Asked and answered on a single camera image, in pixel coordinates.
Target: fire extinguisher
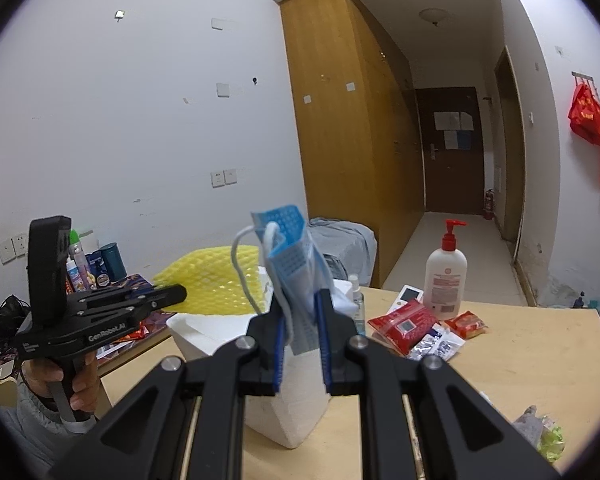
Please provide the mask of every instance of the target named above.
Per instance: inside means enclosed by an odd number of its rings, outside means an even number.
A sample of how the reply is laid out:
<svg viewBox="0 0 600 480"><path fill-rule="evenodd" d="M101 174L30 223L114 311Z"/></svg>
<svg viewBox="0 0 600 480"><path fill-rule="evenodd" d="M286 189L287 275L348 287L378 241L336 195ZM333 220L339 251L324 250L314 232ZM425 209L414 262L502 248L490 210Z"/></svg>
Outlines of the fire extinguisher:
<svg viewBox="0 0 600 480"><path fill-rule="evenodd" d="M487 190L484 194L484 218L493 219L493 189Z"/></svg>

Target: red bottle cap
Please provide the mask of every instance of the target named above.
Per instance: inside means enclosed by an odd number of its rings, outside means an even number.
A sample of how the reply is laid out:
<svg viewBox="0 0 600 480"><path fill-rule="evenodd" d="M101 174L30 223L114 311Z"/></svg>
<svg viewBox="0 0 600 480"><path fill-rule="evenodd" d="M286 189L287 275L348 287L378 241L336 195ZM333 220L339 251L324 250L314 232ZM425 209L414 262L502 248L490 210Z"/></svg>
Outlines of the red bottle cap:
<svg viewBox="0 0 600 480"><path fill-rule="evenodd" d="M454 235L454 227L457 225L466 225L466 222L461 222L459 220L446 221L446 233L442 237L443 251L453 252L456 250L456 236Z"/></svg>

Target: wooden table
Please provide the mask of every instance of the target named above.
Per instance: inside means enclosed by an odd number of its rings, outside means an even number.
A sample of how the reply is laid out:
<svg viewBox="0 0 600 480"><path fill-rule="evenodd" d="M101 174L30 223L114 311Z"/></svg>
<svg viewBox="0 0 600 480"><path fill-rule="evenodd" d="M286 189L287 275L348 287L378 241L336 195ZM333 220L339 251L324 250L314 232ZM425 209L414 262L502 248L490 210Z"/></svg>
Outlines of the wooden table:
<svg viewBox="0 0 600 480"><path fill-rule="evenodd" d="M363 288L367 318L384 314L397 293ZM469 340L450 364L483 391L509 420L535 404L563 428L563 470L600 424L600 319L592 310L560 310L464 302L490 327ZM115 404L167 355L182 355L168 338L102 378ZM335 397L312 434L288 450L250 428L244 435L243 478L360 478L357 397Z"/></svg>

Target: white lotion bottle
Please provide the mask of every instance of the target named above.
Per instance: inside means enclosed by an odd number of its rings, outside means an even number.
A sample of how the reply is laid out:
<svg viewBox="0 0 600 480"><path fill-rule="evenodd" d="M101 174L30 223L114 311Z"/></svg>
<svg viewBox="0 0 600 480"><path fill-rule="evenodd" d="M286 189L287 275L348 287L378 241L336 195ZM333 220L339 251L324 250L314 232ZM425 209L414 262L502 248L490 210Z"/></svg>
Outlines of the white lotion bottle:
<svg viewBox="0 0 600 480"><path fill-rule="evenodd" d="M456 249L454 227L457 225L466 223L458 220L446 221L442 247L433 251L427 260L422 303L428 306L438 319L456 317L464 294L466 257Z"/></svg>

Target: yellow mesh packaging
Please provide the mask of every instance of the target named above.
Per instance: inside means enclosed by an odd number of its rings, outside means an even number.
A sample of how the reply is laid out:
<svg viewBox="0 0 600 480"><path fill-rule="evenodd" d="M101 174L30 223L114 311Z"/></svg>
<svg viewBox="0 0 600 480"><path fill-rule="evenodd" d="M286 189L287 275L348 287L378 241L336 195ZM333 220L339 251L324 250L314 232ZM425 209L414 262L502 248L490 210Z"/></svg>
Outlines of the yellow mesh packaging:
<svg viewBox="0 0 600 480"><path fill-rule="evenodd" d="M187 299L183 303L164 310L186 314L252 314L253 308L231 264L230 250L228 246L198 249L156 274L156 286L179 283L187 289ZM238 246L237 258L253 299L263 308L258 248Z"/></svg>

